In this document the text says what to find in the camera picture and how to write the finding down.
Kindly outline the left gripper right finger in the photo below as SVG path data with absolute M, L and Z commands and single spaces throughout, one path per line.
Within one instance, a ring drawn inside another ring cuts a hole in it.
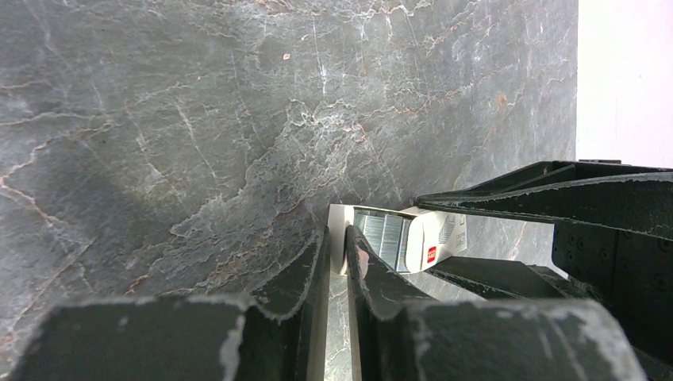
M 643 380 L 624 332 L 593 301 L 439 302 L 346 229 L 356 380 Z

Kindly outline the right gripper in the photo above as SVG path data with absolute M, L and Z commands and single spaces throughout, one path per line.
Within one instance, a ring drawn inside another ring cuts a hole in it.
M 462 256 L 427 272 L 485 299 L 590 294 L 617 319 L 647 377 L 672 378 L 671 169 L 541 161 L 467 189 L 419 195 L 414 204 L 558 224 L 552 262 L 571 281 L 548 267 Z

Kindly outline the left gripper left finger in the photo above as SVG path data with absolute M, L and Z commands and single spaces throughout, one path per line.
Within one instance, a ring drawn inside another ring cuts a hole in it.
M 321 380 L 329 231 L 252 293 L 91 298 L 40 324 L 13 380 Z

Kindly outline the staple box grey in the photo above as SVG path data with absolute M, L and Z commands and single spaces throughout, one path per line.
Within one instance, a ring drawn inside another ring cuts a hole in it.
M 401 211 L 369 206 L 332 204 L 329 206 L 331 271 L 343 275 L 347 270 L 345 233 L 349 226 L 357 227 L 372 247 L 374 253 L 387 265 L 401 274 L 411 271 L 406 265 L 410 226 L 415 217 Z

